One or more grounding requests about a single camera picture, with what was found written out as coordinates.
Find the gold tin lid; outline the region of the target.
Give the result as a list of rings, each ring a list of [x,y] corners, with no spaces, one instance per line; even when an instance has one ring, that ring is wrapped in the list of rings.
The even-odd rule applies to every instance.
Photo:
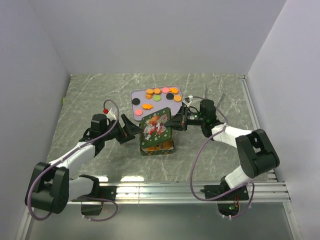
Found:
[[[162,108],[144,116],[140,122],[140,147],[143,149],[154,147],[173,139],[173,130],[165,123],[172,118],[169,107]]]

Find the green gold cookie tin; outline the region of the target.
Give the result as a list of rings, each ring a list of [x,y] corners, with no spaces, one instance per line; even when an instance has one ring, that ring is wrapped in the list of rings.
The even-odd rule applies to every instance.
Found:
[[[174,144],[174,140],[171,139],[169,140],[171,141],[171,148],[170,149],[163,149],[163,143],[159,143],[159,144],[153,144],[150,145],[149,143],[145,143],[143,141],[140,142],[140,154],[142,156],[157,156],[157,155],[168,155],[168,154],[172,154],[175,152],[175,144]],[[147,148],[149,147],[156,147],[155,151],[147,151]]]

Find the orange flower cookie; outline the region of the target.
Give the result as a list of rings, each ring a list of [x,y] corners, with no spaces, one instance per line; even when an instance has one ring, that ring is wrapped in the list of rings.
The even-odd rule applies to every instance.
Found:
[[[164,142],[164,143],[162,144],[162,148],[163,148],[163,149],[170,149],[171,146],[172,146],[171,141],[167,141],[167,142]]]

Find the metal tongs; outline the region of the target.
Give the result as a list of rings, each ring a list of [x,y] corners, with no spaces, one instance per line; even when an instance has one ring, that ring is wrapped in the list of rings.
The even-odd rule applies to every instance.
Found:
[[[210,88],[205,85],[204,86],[204,94],[203,94],[203,98],[204,100],[202,100],[200,102],[200,111],[203,115],[205,115],[206,117],[213,117],[215,116],[217,113],[219,113],[220,115],[222,115],[222,111],[221,111],[221,104],[223,103],[223,101],[226,99],[226,93],[222,93],[218,102],[215,103],[212,99],[209,99],[209,91]]]

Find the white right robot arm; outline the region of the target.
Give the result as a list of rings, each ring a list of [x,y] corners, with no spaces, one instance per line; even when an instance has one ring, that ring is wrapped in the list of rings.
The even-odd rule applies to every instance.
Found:
[[[222,179],[220,194],[224,199],[231,200],[237,195],[238,187],[280,165],[278,154],[263,129],[244,130],[221,122],[217,117],[221,111],[210,99],[202,98],[199,109],[192,112],[192,99],[187,97],[178,113],[164,125],[184,132],[188,126],[199,126],[208,141],[224,143],[237,150],[240,166]]]

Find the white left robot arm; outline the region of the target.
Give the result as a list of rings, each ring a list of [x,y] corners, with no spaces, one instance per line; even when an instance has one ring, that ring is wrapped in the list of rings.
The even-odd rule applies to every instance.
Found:
[[[59,214],[69,201],[80,197],[100,201],[101,189],[97,177],[83,174],[71,179],[70,176],[85,162],[95,158],[107,141],[116,140],[124,144],[142,132],[125,114],[93,115],[90,127],[74,148],[56,160],[35,165],[25,196],[29,213],[36,220],[43,220],[34,214],[33,209]]]

